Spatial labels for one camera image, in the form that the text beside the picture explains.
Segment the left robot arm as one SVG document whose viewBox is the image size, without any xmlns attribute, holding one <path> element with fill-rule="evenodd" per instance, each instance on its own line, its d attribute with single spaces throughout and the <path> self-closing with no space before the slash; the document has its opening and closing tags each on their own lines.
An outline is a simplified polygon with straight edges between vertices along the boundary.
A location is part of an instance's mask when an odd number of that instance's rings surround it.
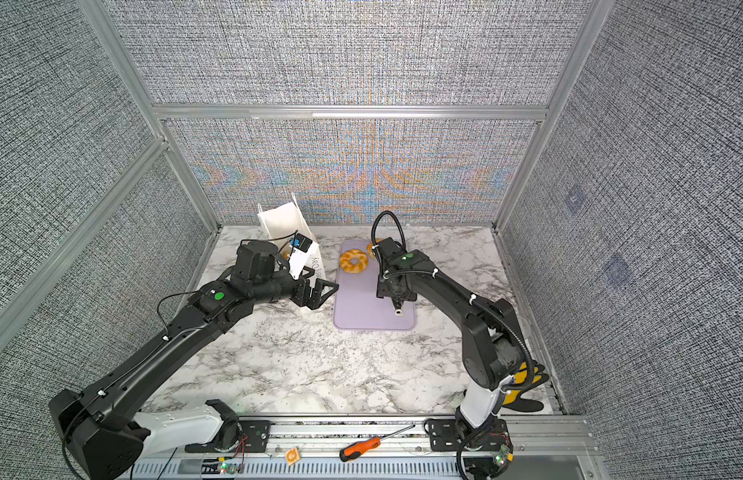
<svg viewBox="0 0 743 480">
<path fill-rule="evenodd" d="M 49 402 L 65 464 L 78 479 L 116 479 L 155 452 L 205 445 L 227 452 L 240 444 L 237 414 L 224 402 L 165 414 L 143 404 L 197 352 L 252 314 L 255 305 L 290 300 L 321 308 L 339 288 L 297 274 L 278 247 L 252 240 L 237 248 L 233 266 L 187 297 L 177 316 L 133 356 L 81 392 L 62 390 Z"/>
</svg>

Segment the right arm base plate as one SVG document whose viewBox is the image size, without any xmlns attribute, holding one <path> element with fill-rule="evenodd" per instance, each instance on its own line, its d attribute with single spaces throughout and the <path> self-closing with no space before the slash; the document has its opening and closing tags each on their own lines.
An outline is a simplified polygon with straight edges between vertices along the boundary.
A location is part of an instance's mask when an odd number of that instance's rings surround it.
<svg viewBox="0 0 743 480">
<path fill-rule="evenodd" d="M 471 427 L 466 421 L 458 419 L 429 418 L 423 423 L 423 430 L 429 438 L 434 452 L 479 452 L 491 454 L 495 464 L 505 466 L 513 461 L 513 442 L 509 435 L 507 422 L 491 416 L 487 426 Z"/>
</svg>

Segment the white paper bag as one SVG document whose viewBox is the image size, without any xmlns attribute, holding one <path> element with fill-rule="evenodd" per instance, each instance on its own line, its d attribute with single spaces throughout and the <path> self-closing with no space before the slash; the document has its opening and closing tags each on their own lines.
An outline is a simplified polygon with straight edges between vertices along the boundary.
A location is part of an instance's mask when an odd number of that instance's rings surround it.
<svg viewBox="0 0 743 480">
<path fill-rule="evenodd" d="M 264 210 L 260 204 L 257 205 L 257 218 L 267 238 L 278 248 L 280 255 L 288 262 L 289 241 L 296 232 L 311 238 L 316 244 L 316 250 L 305 267 L 311 269 L 314 275 L 309 279 L 312 285 L 317 278 L 325 278 L 320 245 L 317 237 L 311 232 L 306 220 L 299 208 L 296 196 L 291 194 L 289 202 L 273 209 Z"/>
</svg>

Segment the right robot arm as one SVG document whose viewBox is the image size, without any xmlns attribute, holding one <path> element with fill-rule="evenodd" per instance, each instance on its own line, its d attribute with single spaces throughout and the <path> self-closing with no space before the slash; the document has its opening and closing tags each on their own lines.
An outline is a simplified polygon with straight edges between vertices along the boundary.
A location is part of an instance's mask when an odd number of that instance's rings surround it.
<svg viewBox="0 0 743 480">
<path fill-rule="evenodd" d="M 373 221 L 370 240 L 379 264 L 377 298 L 391 300 L 396 310 L 425 298 L 459 328 L 469 386 L 455 412 L 455 430 L 463 446 L 477 442 L 493 429 L 507 394 L 525 391 L 535 380 L 535 360 L 513 306 L 472 292 L 427 254 L 409 250 L 403 226 L 389 210 Z"/>
</svg>

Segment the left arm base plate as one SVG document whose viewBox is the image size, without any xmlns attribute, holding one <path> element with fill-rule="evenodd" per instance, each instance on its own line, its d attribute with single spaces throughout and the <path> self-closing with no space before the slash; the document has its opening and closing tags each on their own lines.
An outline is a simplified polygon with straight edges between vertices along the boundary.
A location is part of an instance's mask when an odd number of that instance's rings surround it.
<svg viewBox="0 0 743 480">
<path fill-rule="evenodd" d="M 185 446 L 185 453 L 220 453 L 232 455 L 264 453 L 269 440 L 271 422 L 268 420 L 238 420 L 225 423 L 213 440 Z"/>
</svg>

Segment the round twisted fake bun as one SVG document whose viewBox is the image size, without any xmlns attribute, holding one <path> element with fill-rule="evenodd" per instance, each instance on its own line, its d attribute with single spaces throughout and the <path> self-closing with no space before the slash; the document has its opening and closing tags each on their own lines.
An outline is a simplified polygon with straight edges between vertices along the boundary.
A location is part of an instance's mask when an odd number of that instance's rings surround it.
<svg viewBox="0 0 743 480">
<path fill-rule="evenodd" d="M 379 245 L 381 245 L 380 239 L 377 239 L 377 244 L 369 243 L 366 248 L 367 254 L 370 257 L 379 259 Z"/>
</svg>

